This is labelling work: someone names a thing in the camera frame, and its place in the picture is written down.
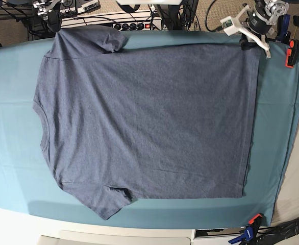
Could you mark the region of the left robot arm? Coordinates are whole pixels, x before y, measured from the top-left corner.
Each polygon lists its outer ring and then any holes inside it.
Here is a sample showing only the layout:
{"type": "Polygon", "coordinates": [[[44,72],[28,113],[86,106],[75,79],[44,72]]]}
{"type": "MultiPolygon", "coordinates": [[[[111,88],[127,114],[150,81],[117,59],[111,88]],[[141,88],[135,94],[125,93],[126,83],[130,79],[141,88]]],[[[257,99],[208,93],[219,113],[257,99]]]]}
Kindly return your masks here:
{"type": "Polygon", "coordinates": [[[267,59],[271,57],[267,35],[274,32],[273,27],[281,16],[287,14],[289,4],[285,1],[255,1],[255,6],[243,4],[242,10],[236,16],[241,25],[242,34],[239,41],[244,51],[254,47],[264,50],[267,59]]]}

